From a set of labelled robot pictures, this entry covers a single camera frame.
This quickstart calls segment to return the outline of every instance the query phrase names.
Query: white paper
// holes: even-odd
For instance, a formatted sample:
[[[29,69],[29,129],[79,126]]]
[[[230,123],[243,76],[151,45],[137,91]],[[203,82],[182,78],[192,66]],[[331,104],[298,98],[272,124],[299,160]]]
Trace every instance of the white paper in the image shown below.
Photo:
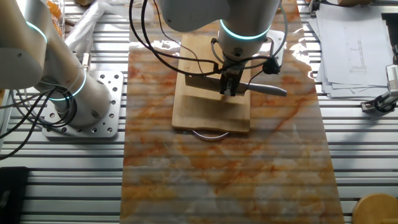
[[[387,91],[387,88],[368,88],[357,93],[353,93],[350,89],[332,90],[330,97],[372,97],[375,98]]]
[[[320,33],[319,33],[319,28],[318,28],[318,22],[317,19],[310,19],[308,20],[308,23],[310,24],[312,30],[314,31],[315,35],[317,35],[318,39],[321,39]]]
[[[374,85],[354,85],[354,84],[340,84],[340,83],[332,83],[331,84],[334,89],[341,89],[341,88],[369,88],[369,87],[381,87],[384,88],[385,86],[374,86]]]
[[[323,77],[331,83],[387,85],[386,66],[392,58],[378,8],[322,4],[317,17],[325,62]]]

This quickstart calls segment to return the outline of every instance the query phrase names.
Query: wire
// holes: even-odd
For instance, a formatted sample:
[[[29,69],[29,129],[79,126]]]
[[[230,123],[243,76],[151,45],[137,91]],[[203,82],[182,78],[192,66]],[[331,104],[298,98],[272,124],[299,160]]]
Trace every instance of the wire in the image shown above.
[[[262,71],[260,71],[259,73],[255,74],[253,77],[250,78],[250,80],[249,80],[249,82],[248,82],[248,85],[246,86],[246,90],[245,90],[245,91],[248,90],[249,85],[250,85],[251,81],[253,80],[253,78],[256,78],[256,77],[257,77],[258,75],[260,75],[261,73],[262,73]]]
[[[34,118],[36,118],[37,116],[39,117],[39,122],[38,122],[39,125],[41,125],[41,126],[43,126],[43,127],[45,127],[45,128],[60,128],[60,127],[64,127],[64,126],[68,125],[68,123],[65,123],[65,124],[61,124],[61,125],[57,126],[57,124],[60,124],[61,122],[65,121],[65,119],[67,118],[67,116],[70,114],[70,111],[73,109],[73,106],[72,106],[72,105],[73,105],[73,102],[74,102],[73,96],[72,96],[69,92],[68,92],[68,94],[63,94],[63,92],[65,92],[65,90],[66,90],[65,87],[59,87],[59,86],[56,87],[56,91],[58,91],[59,93],[61,93],[61,94],[63,95],[63,97],[65,97],[65,101],[67,102],[67,110],[65,111],[64,115],[61,117],[61,119],[60,119],[59,121],[57,121],[57,122],[55,122],[55,123],[50,123],[50,122],[48,122],[48,121],[42,119],[42,118],[41,118],[40,116],[38,116],[34,111],[32,111],[32,116],[33,116]],[[22,100],[22,96],[21,96],[21,93],[20,93],[19,90],[17,90],[17,94],[18,94],[19,98]],[[30,108],[32,107],[32,106],[28,107],[28,106],[25,105],[24,103],[23,103],[23,105],[24,105],[24,107],[25,107],[25,109],[26,109],[27,111],[29,111]],[[22,112],[21,109],[20,109],[18,106],[16,106],[16,109],[18,110],[18,112],[19,112],[22,116],[25,116],[24,112]],[[33,121],[32,119],[30,119],[30,118],[27,118],[27,120],[30,121],[31,123],[34,122],[34,121]]]
[[[180,47],[182,47],[182,48],[184,48],[185,50],[191,52],[191,53],[195,56],[195,58],[196,58],[197,60],[199,60],[198,56],[196,55],[196,53],[195,53],[193,50],[191,50],[191,49],[189,49],[188,47],[186,47],[186,46],[180,44],[178,41],[172,39],[171,37],[169,37],[169,36],[164,32],[164,30],[163,30],[163,25],[162,25],[162,20],[160,19],[160,12],[159,12],[159,8],[157,7],[156,0],[154,0],[154,3],[155,3],[155,6],[156,6],[157,17],[159,18],[160,29],[161,29],[163,35],[164,35],[166,38],[168,38],[169,40],[171,40],[172,42],[175,42],[176,44],[178,44]],[[198,66],[199,66],[200,72],[202,72],[202,74],[203,74],[203,70],[201,69],[200,62],[199,62],[199,61],[198,61]]]
[[[25,121],[25,120],[27,119],[27,117],[31,114],[31,112],[32,112],[32,110],[34,109],[34,107],[37,106],[37,104],[39,103],[39,101],[42,99],[42,97],[43,97],[44,95],[45,95],[45,93],[42,93],[42,94],[38,97],[38,99],[35,101],[35,103],[33,104],[33,107],[32,107],[32,108],[28,111],[28,113],[21,119],[21,121],[20,121],[19,123],[17,123],[13,128],[11,128],[8,132],[6,132],[6,133],[0,135],[0,139],[2,139],[2,138],[4,138],[4,137],[8,136],[8,135],[11,134],[13,131],[15,131],[17,128],[19,128],[19,126],[21,126],[21,125],[24,123],[24,121]]]
[[[0,106],[0,110],[1,110],[1,109],[6,109],[6,108],[12,108],[13,106],[16,106],[16,105],[19,105],[19,104],[23,104],[23,103],[25,103],[26,101],[29,101],[29,100],[31,100],[31,99],[34,99],[34,98],[40,96],[40,95],[43,94],[43,93],[34,94],[33,96],[31,96],[31,97],[29,97],[29,98],[27,98],[27,99],[24,99],[23,101],[15,102],[15,103],[13,103],[13,104],[11,104],[11,105]]]
[[[48,100],[50,99],[50,96],[54,93],[55,88],[53,90],[50,91],[49,95],[46,97],[46,99],[44,100],[44,104],[46,104],[48,102]],[[36,102],[34,103],[34,105],[36,106],[37,103],[40,101],[40,99],[44,96],[40,95],[40,97],[36,100]],[[34,120],[34,123],[32,124],[32,127],[30,128],[28,135],[26,136],[25,140],[21,143],[21,145],[19,145],[16,149],[14,149],[12,152],[10,152],[9,154],[5,155],[5,156],[0,156],[0,161],[5,160],[7,158],[10,158],[11,156],[13,156],[15,153],[17,153],[20,149],[22,149],[26,143],[28,142],[29,138],[31,137],[31,135],[33,134],[33,131],[36,127],[37,122],[39,121],[39,116],[42,114],[44,110],[44,107],[40,108],[40,111],[38,112],[38,117],[36,117],[36,119]]]
[[[275,57],[275,56],[280,52],[280,50],[282,50],[282,47],[285,46],[285,42],[286,42],[286,39],[287,39],[287,33],[288,33],[288,31],[289,31],[289,25],[288,25],[288,22],[287,22],[287,16],[286,16],[285,9],[284,9],[284,7],[282,6],[282,2],[280,3],[279,7],[280,7],[280,10],[282,11],[282,14],[284,15],[285,35],[284,35],[284,38],[283,38],[283,40],[282,40],[282,44],[281,44],[281,45],[279,46],[279,48],[275,51],[275,53],[273,54],[273,57]]]
[[[250,61],[250,60],[255,60],[255,59],[270,59],[270,57],[268,57],[268,56],[249,57],[249,58],[242,59],[242,60],[240,60],[240,61],[238,61],[238,62],[232,63],[232,64],[230,64],[230,65],[227,65],[227,66],[225,66],[225,67],[219,69],[219,68],[218,68],[218,63],[217,63],[217,62],[214,62],[214,61],[211,61],[211,60],[196,60],[196,59],[193,59],[193,58],[176,57],[176,56],[174,56],[174,55],[168,55],[168,54],[159,52],[158,50],[155,50],[155,49],[153,48],[153,46],[150,44],[150,40],[149,40],[149,38],[148,38],[148,36],[147,36],[147,33],[146,33],[146,28],[145,28],[145,11],[146,11],[146,6],[147,6],[147,0],[144,0],[143,5],[142,5],[142,11],[141,11],[141,27],[142,27],[142,33],[144,34],[144,38],[145,38],[145,40],[146,40],[146,43],[139,37],[137,31],[136,31],[135,28],[134,28],[134,24],[133,24],[133,22],[132,22],[132,5],[133,5],[133,4],[134,4],[134,0],[131,0],[131,1],[130,1],[130,5],[129,5],[129,23],[130,23],[130,26],[131,26],[131,29],[132,29],[132,32],[133,32],[134,36],[137,38],[137,40],[138,40],[145,48],[147,48],[147,49],[149,49],[150,51],[152,51],[152,53],[155,55],[155,57],[157,57],[164,65],[166,65],[167,67],[171,68],[172,70],[174,70],[174,71],[176,71],[176,72],[180,72],[180,73],[182,73],[182,74],[184,74],[184,75],[191,75],[191,76],[207,76],[207,75],[214,75],[214,74],[217,74],[217,73],[221,73],[221,72],[227,71],[227,69],[229,69],[229,68],[232,68],[232,67],[237,66],[237,65],[241,65],[242,63],[248,62],[248,61]],[[180,70],[180,69],[178,69],[178,68],[175,68],[174,66],[171,66],[171,65],[170,65],[169,63],[167,63],[164,59],[162,59],[162,57],[160,57],[159,55],[164,55],[164,56],[167,56],[167,57],[177,58],[177,59],[181,59],[181,60],[191,60],[191,61],[200,61],[200,62],[210,62],[210,63],[213,63],[213,64],[214,64],[214,69],[213,69],[213,72],[202,73],[202,74],[200,74],[200,73],[190,73],[190,72],[182,71],[182,70]]]

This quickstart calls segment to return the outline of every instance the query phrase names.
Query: bolt hole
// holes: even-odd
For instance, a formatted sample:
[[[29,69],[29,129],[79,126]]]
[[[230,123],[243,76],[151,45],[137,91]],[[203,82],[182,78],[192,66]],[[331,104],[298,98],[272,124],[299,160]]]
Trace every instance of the bolt hole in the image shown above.
[[[96,119],[100,119],[100,118],[101,118],[100,115],[98,114],[98,112],[95,111],[95,110],[91,110],[91,115],[92,115],[94,118],[96,118]]]

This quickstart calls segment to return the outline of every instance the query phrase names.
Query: blue led ring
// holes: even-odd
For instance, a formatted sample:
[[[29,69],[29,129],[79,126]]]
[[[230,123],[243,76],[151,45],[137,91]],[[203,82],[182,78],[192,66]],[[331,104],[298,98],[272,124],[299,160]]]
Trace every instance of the blue led ring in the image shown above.
[[[81,89],[84,87],[84,85],[86,84],[86,79],[87,79],[87,74],[86,74],[86,70],[84,70],[85,71],[85,79],[83,80],[83,83],[81,84],[81,86],[79,87],[79,89],[74,93],[74,94],[72,94],[72,96],[76,96],[80,91],[81,91]],[[62,101],[62,100],[66,100],[66,99],[69,99],[70,98],[70,96],[68,96],[68,97],[66,97],[66,98],[62,98],[62,99],[53,99],[53,98],[50,98],[50,100],[53,100],[53,101]]]
[[[45,34],[43,33],[43,31],[41,31],[37,26],[33,25],[32,23],[30,23],[28,21],[26,21],[26,23],[27,23],[27,25],[30,28],[32,28],[32,29],[36,30],[37,32],[39,32],[43,36],[43,38],[45,40],[45,43],[47,43],[47,38],[46,38]]]
[[[231,35],[231,36],[233,36],[233,37],[235,37],[235,38],[237,38],[237,39],[241,39],[241,40],[254,40],[254,39],[257,39],[257,38],[259,38],[259,37],[262,37],[262,36],[266,35],[267,32],[269,31],[269,29],[271,28],[271,26],[270,26],[270,27],[268,27],[268,29],[267,29],[266,31],[264,31],[263,33],[261,33],[261,34],[259,34],[259,35],[249,36],[249,37],[248,37],[248,36],[238,35],[238,34],[235,34],[235,33],[232,32],[232,31],[230,31],[230,30],[224,25],[224,22],[223,22],[222,19],[220,19],[220,22],[221,22],[221,26],[223,27],[223,29],[224,29],[229,35]]]

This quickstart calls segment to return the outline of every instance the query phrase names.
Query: round wooden object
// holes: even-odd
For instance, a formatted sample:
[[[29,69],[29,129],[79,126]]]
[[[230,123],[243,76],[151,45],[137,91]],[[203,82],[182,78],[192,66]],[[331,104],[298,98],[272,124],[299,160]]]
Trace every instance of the round wooden object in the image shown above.
[[[353,209],[353,224],[398,223],[398,200],[388,194],[361,198]]]

